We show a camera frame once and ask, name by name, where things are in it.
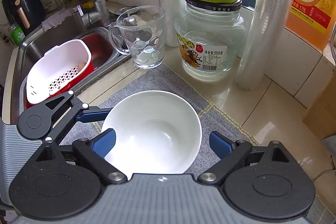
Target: mug handle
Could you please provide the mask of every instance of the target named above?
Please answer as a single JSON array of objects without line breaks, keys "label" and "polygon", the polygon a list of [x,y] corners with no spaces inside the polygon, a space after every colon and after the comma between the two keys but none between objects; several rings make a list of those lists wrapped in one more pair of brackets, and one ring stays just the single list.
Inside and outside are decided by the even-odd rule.
[{"label": "mug handle", "polygon": [[118,28],[118,25],[116,23],[112,23],[109,26],[109,40],[110,40],[110,43],[119,53],[121,53],[123,55],[129,54],[130,53],[129,49],[127,49],[127,50],[123,49],[122,47],[118,46],[116,44],[116,42],[114,41],[114,35],[113,35],[113,32],[112,32],[114,28]]}]

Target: barcode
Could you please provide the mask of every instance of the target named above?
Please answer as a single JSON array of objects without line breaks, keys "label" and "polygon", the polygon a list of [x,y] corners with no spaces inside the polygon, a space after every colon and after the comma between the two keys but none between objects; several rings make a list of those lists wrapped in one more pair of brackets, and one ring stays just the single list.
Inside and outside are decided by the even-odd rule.
[{"label": "barcode", "polygon": [[216,69],[217,69],[217,66],[203,65],[203,70],[210,70],[210,71],[213,71],[213,70],[216,70]]}]

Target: black air fryer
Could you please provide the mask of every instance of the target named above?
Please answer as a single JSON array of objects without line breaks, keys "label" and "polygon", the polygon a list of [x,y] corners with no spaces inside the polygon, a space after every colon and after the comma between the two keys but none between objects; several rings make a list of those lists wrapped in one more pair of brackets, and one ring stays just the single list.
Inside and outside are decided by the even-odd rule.
[{"label": "black air fryer", "polygon": [[2,6],[10,23],[14,20],[28,35],[45,19],[45,10],[40,0],[2,0]]}]

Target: gray ribbed surface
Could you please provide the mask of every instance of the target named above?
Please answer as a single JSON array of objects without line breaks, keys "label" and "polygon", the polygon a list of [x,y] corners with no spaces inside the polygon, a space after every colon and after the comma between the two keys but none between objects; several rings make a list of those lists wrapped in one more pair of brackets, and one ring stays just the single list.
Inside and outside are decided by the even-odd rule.
[{"label": "gray ribbed surface", "polygon": [[16,125],[5,124],[0,118],[0,198],[7,205],[12,205],[9,185],[41,144],[42,141],[23,138]]},{"label": "gray ribbed surface", "polygon": [[[87,211],[60,221],[19,217],[13,224],[257,224],[233,210],[213,186],[200,185],[191,175],[135,174],[123,185],[110,185]],[[303,218],[290,224],[308,224]]]}]

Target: bowl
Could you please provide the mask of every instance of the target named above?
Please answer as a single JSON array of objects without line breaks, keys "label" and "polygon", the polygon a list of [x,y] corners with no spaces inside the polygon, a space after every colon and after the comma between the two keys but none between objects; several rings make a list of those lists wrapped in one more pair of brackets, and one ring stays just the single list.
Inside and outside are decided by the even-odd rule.
[{"label": "bowl", "polygon": [[199,117],[183,98],[166,91],[135,93],[107,115],[101,132],[113,128],[115,146],[105,156],[128,179],[133,173],[182,174],[202,140]]}]

